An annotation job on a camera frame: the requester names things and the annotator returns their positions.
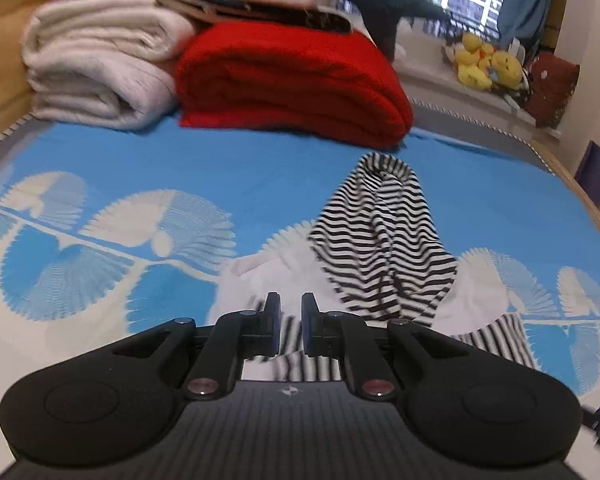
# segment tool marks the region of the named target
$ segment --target bed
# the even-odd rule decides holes
[[[18,39],[42,1],[0,0],[0,398],[24,374],[129,333],[204,323],[221,264],[306,238],[370,151],[186,130],[177,114],[141,135],[38,121]],[[600,213],[540,142],[412,104],[417,127],[394,155],[417,174],[441,241],[484,278],[475,294],[504,292],[533,364],[598,407]],[[192,250],[209,230],[223,242]],[[590,435],[569,460],[600,479]],[[9,462],[0,434],[0,470]]]

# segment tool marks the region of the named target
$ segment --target blue and white patterned sheet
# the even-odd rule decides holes
[[[0,338],[41,365],[177,316],[205,320],[223,261],[302,236],[368,150],[270,132],[58,124],[0,170]],[[446,248],[507,289],[539,367],[600,382],[600,234],[532,165],[414,130]]]

